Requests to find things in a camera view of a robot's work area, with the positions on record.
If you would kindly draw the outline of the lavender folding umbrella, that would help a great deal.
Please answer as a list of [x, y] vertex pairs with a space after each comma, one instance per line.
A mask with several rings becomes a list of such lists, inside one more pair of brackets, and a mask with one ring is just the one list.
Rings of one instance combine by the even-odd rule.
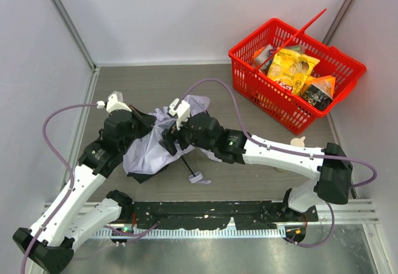
[[177, 161], [181, 156], [190, 153], [195, 148], [190, 145], [182, 150], [176, 146], [177, 153], [171, 155], [160, 141], [162, 132], [171, 127], [175, 120], [168, 114], [169, 108], [157, 108], [151, 114], [156, 117], [155, 125], [151, 132], [143, 138], [136, 139], [123, 156], [123, 169], [128, 177], [134, 178], [138, 183], [149, 180], [156, 174], [164, 171], [168, 165]]

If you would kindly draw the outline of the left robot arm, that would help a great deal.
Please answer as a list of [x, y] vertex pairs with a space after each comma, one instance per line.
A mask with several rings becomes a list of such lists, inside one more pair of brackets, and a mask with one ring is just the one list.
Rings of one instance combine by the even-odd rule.
[[149, 134], [155, 116], [132, 106], [110, 109], [99, 137], [84, 149], [70, 179], [48, 210], [29, 228], [20, 227], [13, 240], [24, 253], [23, 262], [31, 259], [49, 273], [61, 273], [78, 248], [105, 225], [129, 220], [134, 213], [132, 199], [114, 190], [102, 202], [78, 216], [87, 199], [122, 163], [129, 146]]

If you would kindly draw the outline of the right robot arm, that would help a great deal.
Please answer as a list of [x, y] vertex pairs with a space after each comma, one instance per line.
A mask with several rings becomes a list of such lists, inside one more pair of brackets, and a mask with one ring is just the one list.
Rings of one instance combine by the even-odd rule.
[[308, 178], [286, 191], [281, 211], [287, 217], [301, 216], [322, 202], [348, 203], [353, 166], [337, 144], [324, 148], [300, 148], [262, 139], [241, 130], [225, 129], [206, 112], [163, 130], [159, 142], [171, 155], [194, 146], [211, 152], [225, 163], [267, 165]]

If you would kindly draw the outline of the orange snack packet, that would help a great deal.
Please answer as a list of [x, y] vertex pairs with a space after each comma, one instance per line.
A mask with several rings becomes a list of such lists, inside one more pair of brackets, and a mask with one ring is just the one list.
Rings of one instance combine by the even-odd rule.
[[254, 52], [254, 54], [251, 57], [252, 60], [252, 66], [254, 68], [260, 67], [261, 71], [266, 71], [267, 67], [270, 65], [270, 61], [266, 62], [263, 64], [270, 55], [270, 51], [273, 49], [273, 46], [271, 44], [268, 44]]

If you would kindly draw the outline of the pale yellow bottle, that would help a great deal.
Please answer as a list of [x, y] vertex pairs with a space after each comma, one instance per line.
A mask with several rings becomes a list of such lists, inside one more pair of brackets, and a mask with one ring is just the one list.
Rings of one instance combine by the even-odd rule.
[[[305, 147], [305, 136], [293, 138], [290, 141], [290, 145], [294, 146], [294, 147], [302, 147], [302, 148], [304, 148]], [[275, 168], [275, 170], [278, 171], [278, 172], [286, 172], [285, 169], [281, 169], [281, 168]]]

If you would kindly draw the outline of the red plastic shopping basket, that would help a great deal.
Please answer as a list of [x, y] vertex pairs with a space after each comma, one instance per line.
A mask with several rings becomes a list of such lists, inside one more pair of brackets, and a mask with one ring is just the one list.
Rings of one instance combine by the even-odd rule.
[[[313, 72], [315, 77], [335, 77], [333, 102], [324, 111], [284, 91], [253, 67], [251, 57], [255, 51], [268, 44], [280, 47], [283, 43], [299, 44], [305, 47], [306, 54], [320, 60]], [[296, 135], [342, 102], [366, 72], [362, 63], [336, 47], [329, 47], [278, 18], [261, 25], [231, 48], [228, 55], [232, 64], [233, 88]]]

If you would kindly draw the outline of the yellow chips bag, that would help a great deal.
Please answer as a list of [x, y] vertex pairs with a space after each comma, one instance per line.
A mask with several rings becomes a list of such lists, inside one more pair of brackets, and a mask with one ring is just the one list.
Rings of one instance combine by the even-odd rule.
[[300, 95], [302, 88], [320, 60], [283, 48], [272, 60], [267, 77], [294, 95]]

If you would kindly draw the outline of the black and orange snack bag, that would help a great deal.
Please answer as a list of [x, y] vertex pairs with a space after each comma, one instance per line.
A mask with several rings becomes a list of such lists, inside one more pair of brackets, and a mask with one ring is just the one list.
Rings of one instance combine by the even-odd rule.
[[300, 95], [309, 105], [319, 111], [325, 111], [333, 102], [334, 91], [335, 78], [333, 76], [309, 76]]

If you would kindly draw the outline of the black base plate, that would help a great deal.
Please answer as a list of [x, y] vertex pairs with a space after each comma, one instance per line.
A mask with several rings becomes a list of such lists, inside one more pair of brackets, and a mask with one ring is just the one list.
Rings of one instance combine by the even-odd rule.
[[135, 202], [118, 219], [139, 229], [225, 229], [231, 220], [237, 230], [274, 229], [280, 222], [317, 222], [315, 206], [295, 212], [275, 201]]

